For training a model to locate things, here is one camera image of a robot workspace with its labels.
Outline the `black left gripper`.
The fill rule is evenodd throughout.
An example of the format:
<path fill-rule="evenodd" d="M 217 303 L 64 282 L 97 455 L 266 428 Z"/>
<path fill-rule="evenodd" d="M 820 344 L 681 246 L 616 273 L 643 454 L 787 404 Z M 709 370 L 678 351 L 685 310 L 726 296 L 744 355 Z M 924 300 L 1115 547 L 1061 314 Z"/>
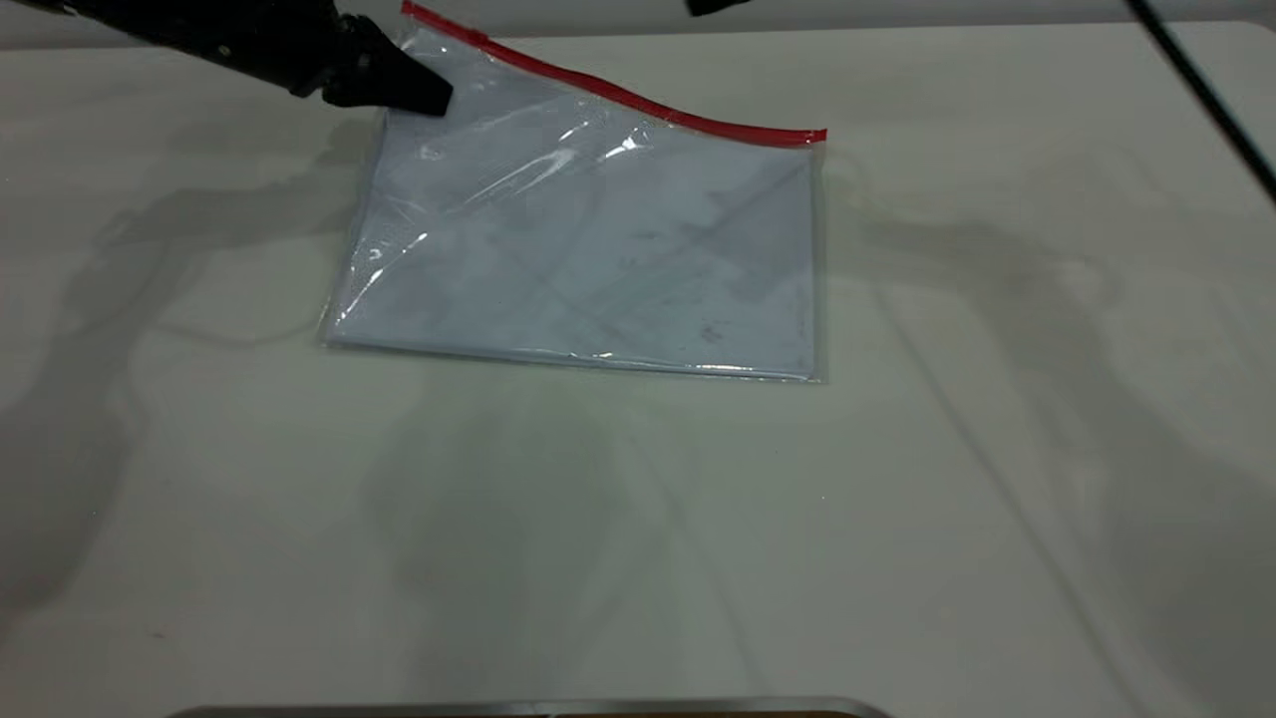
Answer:
<path fill-rule="evenodd" d="M 369 17 L 342 15 L 333 1 L 211 1 L 205 31 L 219 68 L 296 97 L 322 91 L 336 108 L 424 117 L 443 117 L 450 108 L 447 78 L 404 54 Z"/>

